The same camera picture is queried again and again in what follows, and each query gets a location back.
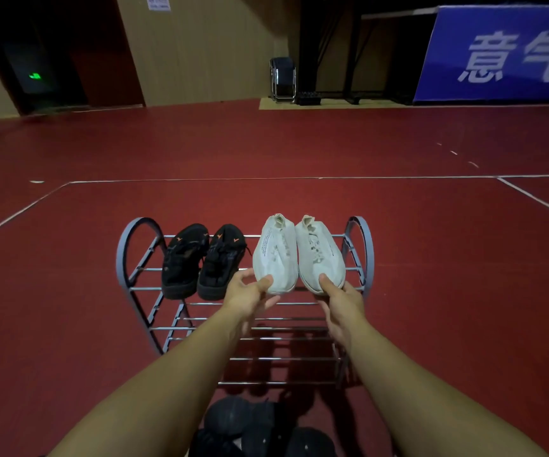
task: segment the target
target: white court line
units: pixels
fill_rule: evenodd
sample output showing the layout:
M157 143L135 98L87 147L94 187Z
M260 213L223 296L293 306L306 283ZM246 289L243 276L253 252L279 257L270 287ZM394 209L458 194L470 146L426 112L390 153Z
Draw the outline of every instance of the white court line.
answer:
M21 213L24 213L25 211L27 211L29 208L33 207L36 203L38 202L41 202L42 200L44 200L46 197L48 197L50 194L53 194L55 193L56 191L58 191L60 188L64 188L67 184L69 183L65 183L65 184L61 184L59 187L57 187L56 189L54 189L53 191L50 191L48 192L46 195L43 195L42 197L40 197L39 199L35 200L34 202L31 202L30 204L28 204L26 207L24 207L22 210L18 210L14 215L11 215L11 216L8 216L8 218L4 219L4 221L2 221L0 223L0 228L6 224L7 222L13 220L16 216L20 215Z
M273 176L271 178L155 178L144 180L88 180L68 184L141 183L165 181L267 181L267 180L464 180L499 178L549 178L549 175L467 175L467 176Z
M23 209L17 211L14 215L4 219L0 223L2 227L7 222L14 219L16 216L24 213L29 208L33 207L36 203L41 202L49 195L55 193L60 188L64 188L69 184L93 184L93 183L140 183L140 182L168 182L168 181L259 181L259 180L458 180L458 179L498 179L505 184L509 184L514 189L521 191L522 193L534 198L538 202L543 203L547 207L549 204L543 200L537 199L528 192L522 191L514 184L508 183L504 178L549 178L549 175L475 175L475 176L291 176L291 177L276 177L276 178L163 178L152 180L94 180L94 181L70 181L62 184L53 191L48 192L46 195L40 197L34 202L28 204Z
M539 197L535 197L530 192L524 191L522 188L517 187L515 184L511 184L509 181L504 180L503 178L499 178L499 181L502 182L502 183L507 184L507 186L509 186L511 188L514 188L516 191L522 192L524 195L528 195L531 199L537 200L537 202L539 202L540 204L545 205L546 207L549 208L549 203L547 203L545 200L541 200L541 199L539 199Z

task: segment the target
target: person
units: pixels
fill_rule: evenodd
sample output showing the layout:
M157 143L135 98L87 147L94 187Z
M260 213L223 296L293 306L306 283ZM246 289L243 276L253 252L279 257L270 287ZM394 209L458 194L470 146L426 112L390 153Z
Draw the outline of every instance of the person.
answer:
M272 276L243 283L250 276L253 269L237 272L214 315L98 404L50 457L183 456L239 338L279 299L266 297ZM319 282L329 296L319 304L331 336L349 353L402 455L547 455L392 345L368 323L352 285L339 289L324 274Z

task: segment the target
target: white sneaker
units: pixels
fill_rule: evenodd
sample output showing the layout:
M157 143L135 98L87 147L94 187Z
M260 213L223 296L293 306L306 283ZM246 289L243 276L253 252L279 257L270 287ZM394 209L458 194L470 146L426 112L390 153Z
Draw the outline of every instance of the white sneaker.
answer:
M345 283L346 264L342 252L327 227L312 216L304 215L296 224L296 240L300 255L300 278L306 288L324 295L319 275L324 273L339 288Z
M293 223L280 213L271 216L253 253L255 279L271 274L269 294L291 292L298 282L298 249Z

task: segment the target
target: hand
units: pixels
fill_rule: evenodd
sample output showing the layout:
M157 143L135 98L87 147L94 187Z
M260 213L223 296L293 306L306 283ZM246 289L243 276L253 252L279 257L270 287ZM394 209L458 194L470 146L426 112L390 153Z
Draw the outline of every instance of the hand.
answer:
M272 285L272 276L269 274L258 282L245 284L245 277L254 276L253 268L237 271L228 284L225 291L222 309L234 311L242 320L241 333L245 335L251 329L257 313L262 313L273 307L280 296L276 295L266 299L266 291Z
M325 313L327 328L333 339L349 350L353 327L365 319L363 297L348 281L339 289L325 274L319 276L319 284L329 296L329 304L318 300Z

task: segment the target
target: white chinese character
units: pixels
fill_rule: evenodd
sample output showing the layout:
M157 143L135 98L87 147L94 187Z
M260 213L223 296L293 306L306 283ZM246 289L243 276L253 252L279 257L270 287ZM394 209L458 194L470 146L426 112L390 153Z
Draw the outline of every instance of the white chinese character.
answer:
M549 83L549 30L542 31L537 37L524 47L524 54L531 54L523 60L525 63L547 63L543 71L543 81Z
M469 76L469 83L486 83L492 80L499 81L503 78L503 65L509 51L518 45L511 43L517 40L519 35L503 35L502 30L493 35L477 35L475 42L469 46L471 53L465 71L457 78L462 82Z

